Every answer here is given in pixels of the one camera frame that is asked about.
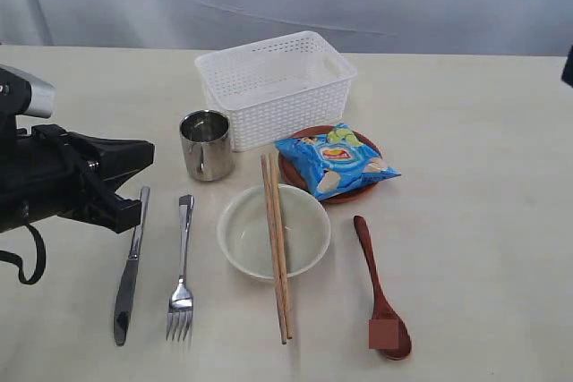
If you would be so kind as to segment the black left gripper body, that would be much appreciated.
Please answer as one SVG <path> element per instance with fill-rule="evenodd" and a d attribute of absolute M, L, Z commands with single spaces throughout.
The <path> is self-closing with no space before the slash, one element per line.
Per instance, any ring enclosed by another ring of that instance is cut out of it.
<path fill-rule="evenodd" d="M 116 141 L 38 125 L 1 151 L 1 231 L 51 216 L 116 230 L 105 157 Z"/>

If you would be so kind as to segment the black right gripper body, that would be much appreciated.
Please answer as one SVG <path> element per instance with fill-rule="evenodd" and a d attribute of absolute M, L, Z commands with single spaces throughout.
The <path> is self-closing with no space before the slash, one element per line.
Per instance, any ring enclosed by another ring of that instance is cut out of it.
<path fill-rule="evenodd" d="M 570 48 L 566 63 L 564 64 L 561 80 L 570 87 L 573 87 L 573 47 Z"/>

